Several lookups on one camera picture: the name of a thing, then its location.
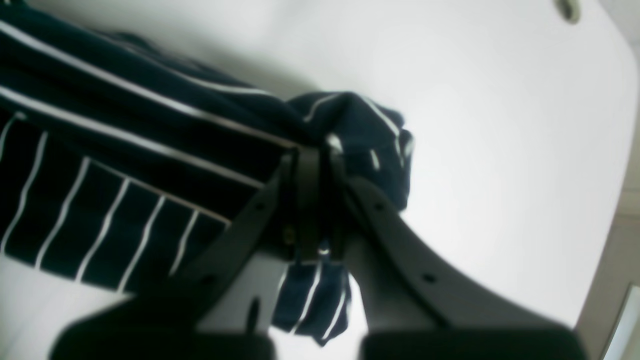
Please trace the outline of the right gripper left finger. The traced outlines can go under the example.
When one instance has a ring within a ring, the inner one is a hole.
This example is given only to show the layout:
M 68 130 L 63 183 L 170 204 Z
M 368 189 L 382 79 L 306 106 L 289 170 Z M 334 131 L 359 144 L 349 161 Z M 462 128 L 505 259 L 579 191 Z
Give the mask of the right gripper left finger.
M 290 264 L 315 264 L 321 152 L 286 153 L 228 230 L 169 280 L 70 325 L 52 360 L 274 360 Z

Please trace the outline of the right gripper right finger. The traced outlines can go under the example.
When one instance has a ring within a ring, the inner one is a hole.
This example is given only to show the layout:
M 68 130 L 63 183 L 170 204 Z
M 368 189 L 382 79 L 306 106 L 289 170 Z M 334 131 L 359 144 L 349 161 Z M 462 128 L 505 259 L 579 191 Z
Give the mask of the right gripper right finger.
M 373 183 L 327 155 L 331 260 L 359 285 L 361 360 L 583 360 L 573 330 L 462 274 L 416 235 Z

